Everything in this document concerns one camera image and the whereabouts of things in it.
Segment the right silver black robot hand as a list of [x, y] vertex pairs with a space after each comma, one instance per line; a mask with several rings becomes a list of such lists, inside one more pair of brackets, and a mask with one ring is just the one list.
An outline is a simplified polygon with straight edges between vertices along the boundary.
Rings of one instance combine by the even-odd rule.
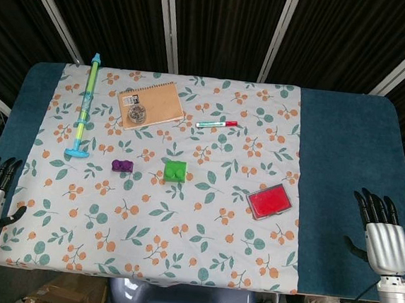
[[347, 249], [378, 275], [405, 275], [405, 231], [399, 224], [395, 204], [390, 197], [380, 198], [366, 188], [353, 194], [363, 222], [366, 248], [358, 248], [344, 236]]

